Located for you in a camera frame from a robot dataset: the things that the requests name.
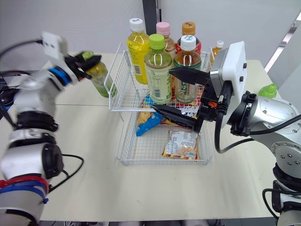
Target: red ring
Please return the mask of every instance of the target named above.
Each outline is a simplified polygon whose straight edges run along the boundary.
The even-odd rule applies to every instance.
[[[21,176],[21,177],[17,177],[17,178],[12,178],[10,180],[0,180],[0,187],[5,187],[10,184],[28,181],[28,180],[36,180],[36,181],[41,182],[45,186],[46,192],[47,193],[49,192],[48,182],[44,178],[41,178],[38,176]]]

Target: white robotic arm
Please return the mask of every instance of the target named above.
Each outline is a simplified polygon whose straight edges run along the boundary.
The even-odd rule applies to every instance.
[[[218,52],[210,73],[178,67],[170,73],[191,84],[204,85],[198,118],[192,119],[181,110],[166,105],[153,108],[165,118],[199,132],[203,120],[216,121],[214,144],[218,153],[248,141],[264,144],[276,157],[273,169],[276,181],[273,189],[263,191],[264,202],[277,219],[278,226],[301,224],[301,115],[288,101],[243,94],[246,73],[244,42],[233,43]],[[220,147],[220,131],[231,125],[231,133],[251,136],[228,147]],[[265,193],[272,192],[272,207],[268,206]]]
[[[53,68],[29,76],[14,93],[17,122],[0,167],[5,180],[0,181],[0,224],[37,225],[52,177],[63,170],[60,148],[54,132],[55,98],[71,83],[90,78],[84,71],[95,66],[101,56],[84,59],[67,54],[67,42],[44,32],[42,44]],[[7,114],[1,103],[2,113]]]

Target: lower basket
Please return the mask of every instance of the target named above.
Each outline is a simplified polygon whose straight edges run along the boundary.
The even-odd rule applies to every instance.
[[[201,132],[197,138],[199,159],[187,160],[162,156],[163,149],[169,140],[169,130],[188,131],[187,129],[179,126],[158,125],[142,136],[137,137],[136,121],[138,114],[139,112],[131,113],[123,144],[119,146],[117,152],[117,159],[124,165],[206,165],[212,158],[213,143],[206,121],[203,123]]]

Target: orange bottle cap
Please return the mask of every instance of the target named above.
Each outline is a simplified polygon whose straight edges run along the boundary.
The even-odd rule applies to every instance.
[[[195,35],[196,34],[196,25],[194,22],[187,21],[182,24],[182,35]]]

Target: pink bottle cap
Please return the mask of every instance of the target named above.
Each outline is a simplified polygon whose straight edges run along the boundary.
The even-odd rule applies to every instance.
[[[168,22],[159,22],[156,24],[157,34],[169,35],[170,27]]]

